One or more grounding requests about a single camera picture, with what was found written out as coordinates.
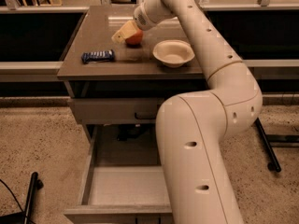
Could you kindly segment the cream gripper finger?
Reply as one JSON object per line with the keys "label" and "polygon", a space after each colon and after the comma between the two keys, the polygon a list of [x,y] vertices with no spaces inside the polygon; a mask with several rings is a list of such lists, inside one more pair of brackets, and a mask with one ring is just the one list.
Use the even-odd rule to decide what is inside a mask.
{"label": "cream gripper finger", "polygon": [[138,31],[138,26],[135,21],[127,21],[112,37],[114,43],[123,43],[127,38],[135,35]]}

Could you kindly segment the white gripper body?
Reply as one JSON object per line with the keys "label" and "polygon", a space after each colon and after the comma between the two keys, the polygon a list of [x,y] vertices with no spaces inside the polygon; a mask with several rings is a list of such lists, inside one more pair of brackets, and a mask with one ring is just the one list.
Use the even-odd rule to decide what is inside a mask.
{"label": "white gripper body", "polygon": [[134,11],[137,26],[148,31],[168,18],[168,8],[162,0],[144,0]]}

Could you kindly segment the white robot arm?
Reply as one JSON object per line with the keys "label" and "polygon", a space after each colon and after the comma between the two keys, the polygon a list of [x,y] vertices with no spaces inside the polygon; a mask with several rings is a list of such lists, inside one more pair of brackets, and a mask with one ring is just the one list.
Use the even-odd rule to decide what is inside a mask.
{"label": "white robot arm", "polygon": [[113,35],[177,18],[206,79],[206,91],[175,95],[160,106],[156,139],[175,224],[244,224],[220,151],[222,139],[248,129],[263,97],[242,59],[196,0],[145,0]]}

